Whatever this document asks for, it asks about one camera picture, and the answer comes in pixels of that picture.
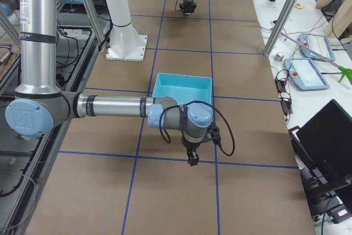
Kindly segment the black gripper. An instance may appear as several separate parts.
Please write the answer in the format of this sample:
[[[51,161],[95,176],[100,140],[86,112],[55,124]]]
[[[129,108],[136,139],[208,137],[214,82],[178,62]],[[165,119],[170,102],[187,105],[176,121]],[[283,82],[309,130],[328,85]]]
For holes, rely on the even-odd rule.
[[[193,13],[197,7],[197,3],[193,0],[187,1],[183,0],[182,3],[179,4],[179,8],[183,13]]]
[[[213,141],[217,146],[221,145],[220,129],[216,124],[210,124],[207,128],[196,127],[193,130],[182,132],[182,144],[186,147],[188,164],[196,166],[199,162],[199,156],[196,149],[202,144]]]

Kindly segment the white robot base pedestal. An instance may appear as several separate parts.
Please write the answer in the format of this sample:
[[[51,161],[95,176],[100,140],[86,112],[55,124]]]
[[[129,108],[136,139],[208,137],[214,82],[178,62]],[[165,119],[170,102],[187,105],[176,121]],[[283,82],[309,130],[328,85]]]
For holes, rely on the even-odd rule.
[[[148,37],[138,34],[134,29],[128,0],[106,0],[106,3],[113,25],[106,58],[142,61]]]

